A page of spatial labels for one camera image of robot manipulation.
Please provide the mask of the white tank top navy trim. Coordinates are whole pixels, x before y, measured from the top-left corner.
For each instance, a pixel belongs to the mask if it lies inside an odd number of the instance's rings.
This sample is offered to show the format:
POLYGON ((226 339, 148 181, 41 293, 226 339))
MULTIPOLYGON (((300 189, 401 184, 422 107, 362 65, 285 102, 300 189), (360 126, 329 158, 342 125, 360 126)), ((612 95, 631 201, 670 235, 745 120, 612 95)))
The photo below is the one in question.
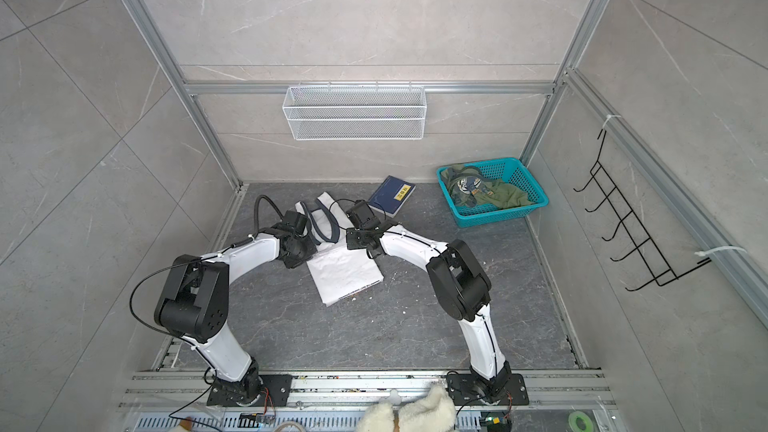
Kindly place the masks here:
POLYGON ((313 201, 295 204, 296 211, 307 217, 306 229, 316 247, 307 266, 326 306, 383 281, 378 265, 365 249, 348 248, 346 231, 352 222, 340 202, 324 192, 313 201))

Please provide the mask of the green tank top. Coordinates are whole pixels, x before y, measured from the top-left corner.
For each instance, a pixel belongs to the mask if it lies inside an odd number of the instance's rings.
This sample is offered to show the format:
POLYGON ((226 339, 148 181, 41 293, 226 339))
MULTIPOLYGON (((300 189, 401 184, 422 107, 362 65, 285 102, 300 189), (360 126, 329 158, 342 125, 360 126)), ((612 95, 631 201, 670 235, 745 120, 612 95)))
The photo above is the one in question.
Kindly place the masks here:
POLYGON ((527 192, 500 179, 488 179, 475 166, 454 164, 440 172, 439 178, 456 207, 510 209, 533 205, 527 192))

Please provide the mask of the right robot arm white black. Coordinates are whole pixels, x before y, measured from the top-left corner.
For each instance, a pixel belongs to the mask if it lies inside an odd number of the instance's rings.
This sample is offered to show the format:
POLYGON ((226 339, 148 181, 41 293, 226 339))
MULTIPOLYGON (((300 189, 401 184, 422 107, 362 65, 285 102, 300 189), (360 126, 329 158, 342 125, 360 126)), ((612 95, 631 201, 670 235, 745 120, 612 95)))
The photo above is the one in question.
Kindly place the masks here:
POLYGON ((460 239, 428 239, 391 219, 380 220, 364 200, 354 201, 347 210, 332 202, 327 212, 339 212, 350 221, 344 227, 336 219, 329 220, 332 231, 346 234, 348 249, 364 250, 371 258, 396 257, 426 272, 438 304, 458 322, 467 344, 470 399, 489 404, 501 400, 512 377, 511 367, 491 320, 491 281, 469 245, 460 239))

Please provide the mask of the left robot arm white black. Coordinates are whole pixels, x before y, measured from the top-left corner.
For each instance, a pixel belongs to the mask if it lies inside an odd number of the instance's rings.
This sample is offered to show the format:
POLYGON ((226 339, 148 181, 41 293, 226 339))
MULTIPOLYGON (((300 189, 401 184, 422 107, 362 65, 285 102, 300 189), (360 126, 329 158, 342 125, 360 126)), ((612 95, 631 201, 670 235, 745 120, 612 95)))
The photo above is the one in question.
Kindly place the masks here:
POLYGON ((263 264, 281 261, 293 269, 307 262, 316 252, 310 217, 308 212, 282 212, 270 197, 258 196, 251 234, 217 252, 177 257, 158 271, 167 277, 154 323, 131 313, 148 329, 195 350, 213 374, 211 390, 226 404, 250 406, 267 400, 257 360, 242 348, 228 325, 230 286, 263 264))

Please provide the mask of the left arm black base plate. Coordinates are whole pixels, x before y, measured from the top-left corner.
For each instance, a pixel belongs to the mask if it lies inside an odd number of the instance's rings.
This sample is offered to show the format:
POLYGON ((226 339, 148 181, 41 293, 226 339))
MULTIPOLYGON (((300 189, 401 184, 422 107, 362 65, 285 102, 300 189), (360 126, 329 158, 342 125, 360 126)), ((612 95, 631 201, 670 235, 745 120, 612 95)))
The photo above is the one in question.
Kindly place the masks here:
POLYGON ((267 374, 245 376, 238 382, 215 378, 207 399, 208 406, 258 407, 287 405, 293 376, 267 374))

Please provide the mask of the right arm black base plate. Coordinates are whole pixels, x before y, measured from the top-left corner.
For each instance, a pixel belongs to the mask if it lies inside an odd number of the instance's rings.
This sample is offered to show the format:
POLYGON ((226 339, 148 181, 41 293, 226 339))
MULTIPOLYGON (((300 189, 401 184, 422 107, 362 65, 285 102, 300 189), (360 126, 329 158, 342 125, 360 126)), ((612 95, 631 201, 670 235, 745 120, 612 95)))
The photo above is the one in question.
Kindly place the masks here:
POLYGON ((447 391, 457 406, 527 406, 530 399, 520 374, 502 371, 491 380, 474 373, 449 373, 447 391))

